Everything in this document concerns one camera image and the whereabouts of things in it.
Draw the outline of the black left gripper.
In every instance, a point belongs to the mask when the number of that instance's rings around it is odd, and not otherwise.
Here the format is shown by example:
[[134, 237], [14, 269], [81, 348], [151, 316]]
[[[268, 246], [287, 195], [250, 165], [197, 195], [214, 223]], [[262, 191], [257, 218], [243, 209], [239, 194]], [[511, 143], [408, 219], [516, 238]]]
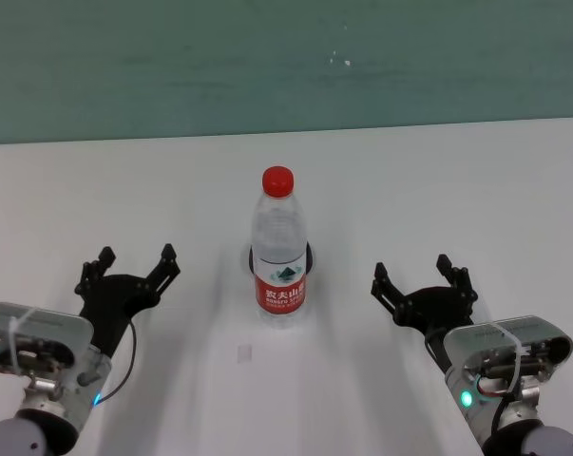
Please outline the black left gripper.
[[162, 294], [181, 272], [176, 258], [173, 246], [166, 243], [158, 264], [146, 279], [133, 275], [105, 276], [116, 259], [109, 246], [95, 260], [83, 264], [74, 292], [83, 299], [80, 316], [91, 323], [91, 345], [100, 353], [112, 356], [131, 319], [160, 302]]

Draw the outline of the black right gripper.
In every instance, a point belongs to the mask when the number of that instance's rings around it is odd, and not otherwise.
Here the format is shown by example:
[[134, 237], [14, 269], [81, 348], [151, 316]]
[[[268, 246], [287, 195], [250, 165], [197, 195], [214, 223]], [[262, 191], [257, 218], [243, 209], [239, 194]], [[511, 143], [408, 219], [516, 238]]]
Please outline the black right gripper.
[[377, 262], [371, 295], [387, 310], [397, 326], [413, 328], [424, 336], [424, 345], [441, 371], [451, 367], [444, 339], [448, 332], [472, 324], [473, 304], [478, 294], [467, 267], [452, 265], [440, 254], [436, 267], [450, 287], [428, 287], [404, 296], [391, 282], [387, 269]]

